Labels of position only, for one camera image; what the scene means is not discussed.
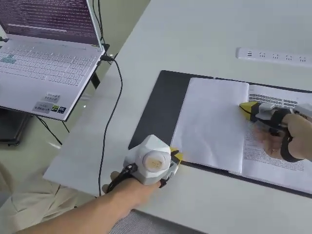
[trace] gray carpet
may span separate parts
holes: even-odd
[[[120,220],[110,234],[202,234],[169,221],[132,211]]]

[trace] laptop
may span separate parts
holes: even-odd
[[[0,6],[0,107],[67,120],[104,54],[88,1]]]

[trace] book page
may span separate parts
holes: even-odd
[[[311,102],[312,94],[250,85],[249,99],[294,107]],[[312,162],[303,160],[290,163],[269,157],[254,138],[251,123],[245,137],[242,175],[312,193]]]
[[[171,146],[183,160],[241,172],[246,121],[238,105],[248,100],[249,84],[192,78]]]

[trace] desk surface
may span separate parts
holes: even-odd
[[[121,170],[161,70],[312,90],[311,68],[235,58],[237,47],[312,54],[311,8],[308,0],[151,1],[117,57],[124,90],[106,138],[102,183]],[[112,65],[45,178],[98,194],[103,132],[119,88]],[[212,234],[312,230],[312,199],[186,166],[140,210]]]

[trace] power strip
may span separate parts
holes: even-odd
[[[236,57],[238,59],[312,67],[312,56],[310,55],[297,55],[290,53],[272,52],[266,50],[238,48],[236,51]]]

